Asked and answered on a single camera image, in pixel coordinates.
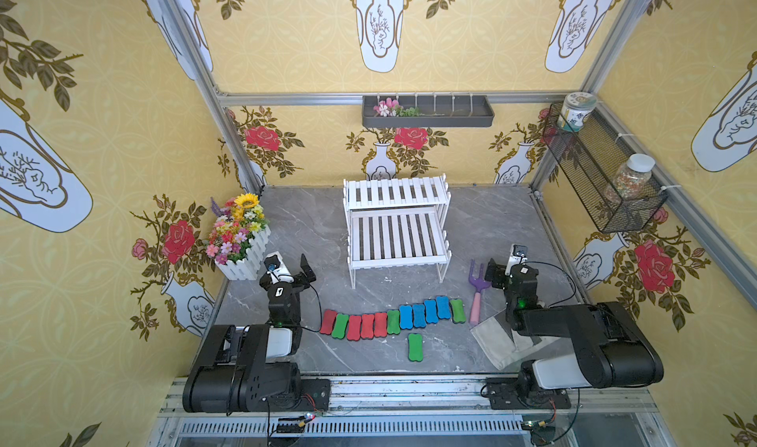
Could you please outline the red eraser top shelf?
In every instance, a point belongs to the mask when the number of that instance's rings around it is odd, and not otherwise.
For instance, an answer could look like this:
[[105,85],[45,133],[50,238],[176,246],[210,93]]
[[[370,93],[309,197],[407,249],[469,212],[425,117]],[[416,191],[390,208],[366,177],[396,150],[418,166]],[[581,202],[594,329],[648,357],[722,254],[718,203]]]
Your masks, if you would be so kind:
[[385,338],[388,335],[388,313],[374,314],[374,337]]
[[334,330],[336,318],[336,311],[331,309],[325,310],[323,312],[323,318],[321,319],[321,327],[319,328],[319,333],[321,335],[330,336]]

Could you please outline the blue eraser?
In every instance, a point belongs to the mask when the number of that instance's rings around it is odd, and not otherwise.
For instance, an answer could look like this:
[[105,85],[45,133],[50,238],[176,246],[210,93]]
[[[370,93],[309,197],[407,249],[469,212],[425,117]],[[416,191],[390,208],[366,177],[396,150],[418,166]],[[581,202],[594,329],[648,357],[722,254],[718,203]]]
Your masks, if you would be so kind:
[[438,305],[435,299],[427,299],[424,301],[425,307],[425,320],[427,324],[438,324]]
[[413,324],[413,308],[411,305],[401,305],[399,307],[399,328],[401,330],[412,330]]
[[414,304],[412,306],[412,322],[413,327],[417,329],[423,329],[427,326],[424,304]]
[[437,316],[440,320],[451,320],[451,301],[447,296],[437,296]]

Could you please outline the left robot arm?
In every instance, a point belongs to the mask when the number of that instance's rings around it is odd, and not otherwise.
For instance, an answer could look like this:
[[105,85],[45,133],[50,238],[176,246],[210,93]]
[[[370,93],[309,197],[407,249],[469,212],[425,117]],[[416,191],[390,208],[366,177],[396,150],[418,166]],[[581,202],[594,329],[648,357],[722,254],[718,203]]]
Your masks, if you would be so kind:
[[267,321],[208,330],[183,388],[181,401],[188,413],[290,411],[302,403],[299,366],[285,358],[301,344],[301,293],[317,276],[306,256],[297,273],[289,271],[279,253],[266,256],[263,265],[259,285],[267,296]]

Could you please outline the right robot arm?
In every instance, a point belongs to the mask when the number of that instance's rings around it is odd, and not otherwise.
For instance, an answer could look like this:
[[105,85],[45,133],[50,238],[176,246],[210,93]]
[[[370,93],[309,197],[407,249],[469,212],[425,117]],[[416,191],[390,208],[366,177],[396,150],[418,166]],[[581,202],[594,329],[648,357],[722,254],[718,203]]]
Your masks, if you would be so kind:
[[491,260],[484,280],[504,291],[504,322],[511,335],[569,340],[571,353],[526,360],[516,378],[485,386],[495,410],[543,405],[571,407],[571,389],[645,388],[664,378],[662,359],[618,302],[544,307],[538,301],[538,270]]

